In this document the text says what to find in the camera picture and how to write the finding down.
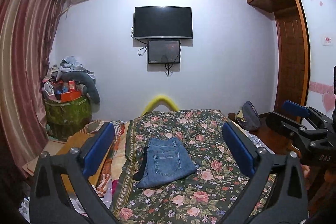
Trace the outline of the person left hand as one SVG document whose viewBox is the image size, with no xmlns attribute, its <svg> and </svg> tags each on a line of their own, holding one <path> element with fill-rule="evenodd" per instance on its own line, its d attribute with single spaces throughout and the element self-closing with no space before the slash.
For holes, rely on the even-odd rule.
<svg viewBox="0 0 336 224">
<path fill-rule="evenodd" d="M 310 166 L 308 166 L 308 165 L 302 165 L 301 168 L 302 168 L 302 172 L 303 172 L 303 177 L 305 179 L 306 187 L 309 188 L 310 187 L 310 181 L 309 181 Z"/>
</svg>

